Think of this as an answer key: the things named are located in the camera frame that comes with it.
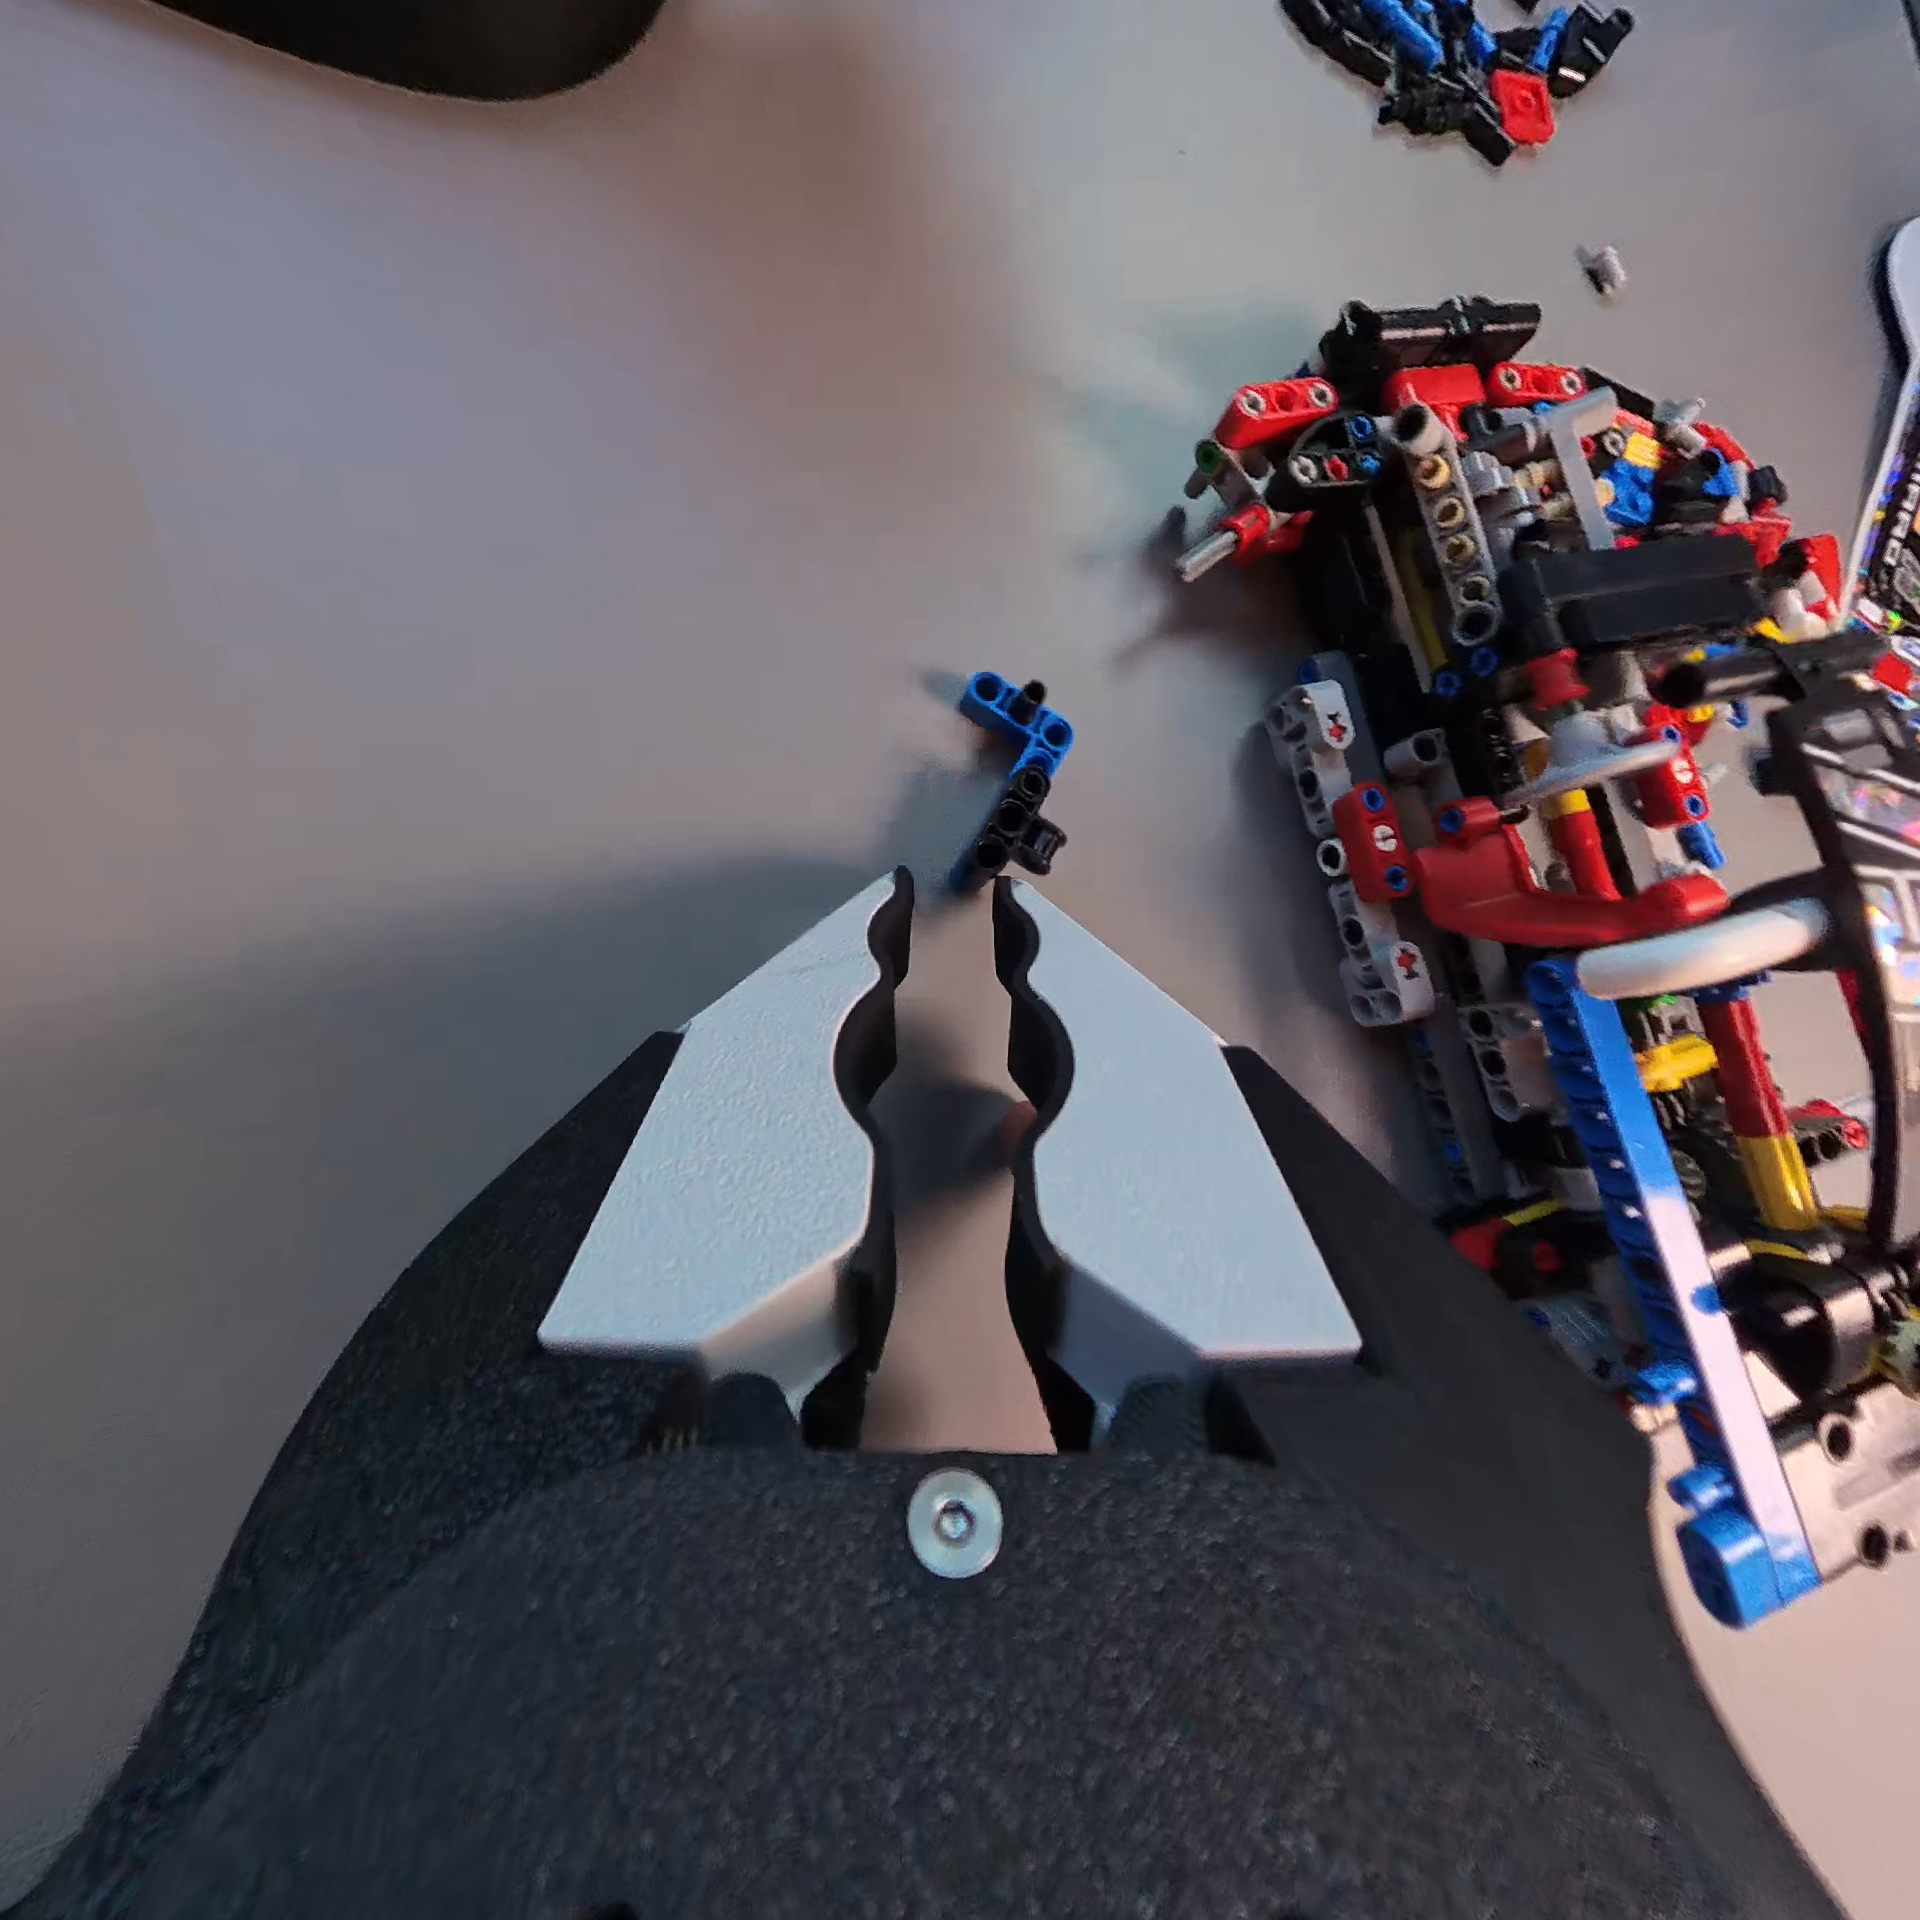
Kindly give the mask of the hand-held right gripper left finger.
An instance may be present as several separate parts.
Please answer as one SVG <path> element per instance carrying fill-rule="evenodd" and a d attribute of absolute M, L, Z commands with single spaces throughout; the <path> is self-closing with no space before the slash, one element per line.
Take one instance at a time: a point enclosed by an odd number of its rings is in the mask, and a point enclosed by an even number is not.
<path fill-rule="evenodd" d="M 898 1296 L 877 1090 L 898 1063 L 915 877 L 877 877 L 678 1035 L 538 1342 L 770 1381 L 856 1446 Z"/>

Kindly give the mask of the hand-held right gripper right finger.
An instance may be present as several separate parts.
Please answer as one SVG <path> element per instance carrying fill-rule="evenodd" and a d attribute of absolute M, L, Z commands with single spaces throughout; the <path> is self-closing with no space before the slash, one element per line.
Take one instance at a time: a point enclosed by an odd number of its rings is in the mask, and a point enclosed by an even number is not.
<path fill-rule="evenodd" d="M 1361 1335 L 1229 1044 L 1037 884 L 992 887 L 1016 1146 L 1007 1298 L 1060 1453 L 1144 1381 L 1335 1369 Z"/>

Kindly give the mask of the black lego perpendicular connector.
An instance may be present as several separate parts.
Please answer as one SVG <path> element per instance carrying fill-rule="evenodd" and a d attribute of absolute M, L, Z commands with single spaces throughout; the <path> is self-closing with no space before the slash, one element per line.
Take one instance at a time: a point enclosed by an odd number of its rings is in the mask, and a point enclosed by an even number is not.
<path fill-rule="evenodd" d="M 1064 828 L 1047 819 L 1043 805 L 1053 776 L 1043 761 L 1023 761 L 1003 782 L 986 824 L 968 850 L 957 884 L 980 887 L 1010 864 L 1029 875 L 1048 875 L 1064 850 Z"/>

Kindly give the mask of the lego car model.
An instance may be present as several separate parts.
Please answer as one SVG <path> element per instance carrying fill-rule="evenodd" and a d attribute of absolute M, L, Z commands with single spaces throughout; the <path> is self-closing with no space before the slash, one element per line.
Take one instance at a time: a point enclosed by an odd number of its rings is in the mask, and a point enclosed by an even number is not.
<path fill-rule="evenodd" d="M 1196 444 L 1175 569 L 1295 564 L 1320 650 L 1263 730 L 1350 1012 L 1454 1246 L 1679 1422 L 1740 1629 L 1916 1548 L 1916 703 L 1844 603 L 1759 635 L 1746 543 L 1614 545 L 1582 441 L 1658 401 L 1538 326 L 1350 301 Z"/>

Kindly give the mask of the blue L-shaped lego beam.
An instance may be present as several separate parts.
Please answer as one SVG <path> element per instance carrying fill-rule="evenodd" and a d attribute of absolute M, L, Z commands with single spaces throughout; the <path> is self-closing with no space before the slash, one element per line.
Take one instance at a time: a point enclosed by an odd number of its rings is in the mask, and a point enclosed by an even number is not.
<path fill-rule="evenodd" d="M 1053 776 L 1053 788 L 1054 788 L 1054 780 L 1060 780 L 1060 773 L 1063 773 L 1063 767 L 1064 767 L 1064 761 L 1068 761 L 1068 754 L 1072 754 L 1072 743 L 1076 743 L 1076 729 L 1072 729 L 1072 720 L 1068 720 L 1068 719 L 1064 719 L 1060 709 L 1053 709 L 1053 703 L 1048 703 L 1048 695 L 1047 695 L 1047 711 L 1040 716 L 1037 729 L 1023 730 L 1023 729 L 1019 729 L 1019 725 L 1010 719 L 1010 711 L 1007 711 L 1007 706 L 1010 706 L 1010 692 L 1012 692 L 1012 689 L 1019 689 L 1019 684 L 1016 684 L 1016 682 L 1010 682 L 1010 680 L 1003 680 L 1003 675 L 996 675 L 992 669 L 980 669 L 980 671 L 974 671 L 974 675 L 970 675 L 970 682 L 968 682 L 968 692 L 964 692 L 964 699 L 959 699 L 959 706 L 957 706 L 957 709 L 959 709 L 959 711 L 964 711 L 964 719 L 970 719 L 977 729 L 990 730 L 996 742 L 1003 742 L 1007 749 L 1012 749 L 1012 752 L 1016 752 L 1016 761 L 1012 761 L 1010 773 L 1012 773 L 1012 771 L 1016 771 L 1023 761 L 1043 761 L 1043 764 L 1047 764 L 1047 773 Z M 957 856 L 957 864 L 955 864 L 955 868 L 952 868 L 952 875 L 947 875 L 947 887 L 952 887 L 955 893 L 974 893 L 974 891 L 983 891 L 983 887 L 990 884 L 990 882 L 986 882 L 986 884 L 980 884 L 980 887 L 964 887 L 964 884 L 957 884 L 957 877 L 959 877 L 959 871 L 957 871 L 957 868 L 964 868 L 968 850 Z"/>

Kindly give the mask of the holographic sticker sheet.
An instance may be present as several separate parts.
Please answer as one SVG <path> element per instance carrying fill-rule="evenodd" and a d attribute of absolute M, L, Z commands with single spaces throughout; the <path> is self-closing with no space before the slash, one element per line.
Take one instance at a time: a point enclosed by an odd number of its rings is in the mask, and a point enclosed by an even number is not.
<path fill-rule="evenodd" d="M 1916 703 L 1916 365 L 1905 372 L 1866 493 L 1843 603 L 1905 660 L 1891 684 Z"/>

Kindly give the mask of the pile of black blue pins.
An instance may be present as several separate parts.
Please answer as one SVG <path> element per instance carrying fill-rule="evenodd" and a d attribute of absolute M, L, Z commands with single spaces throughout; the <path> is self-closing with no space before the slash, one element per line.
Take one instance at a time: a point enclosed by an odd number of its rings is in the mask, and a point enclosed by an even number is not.
<path fill-rule="evenodd" d="M 1476 3 L 1282 3 L 1322 57 L 1369 84 L 1378 123 L 1456 137 L 1491 165 L 1555 139 L 1558 106 L 1619 55 L 1626 7 L 1518 3 L 1492 28 Z"/>

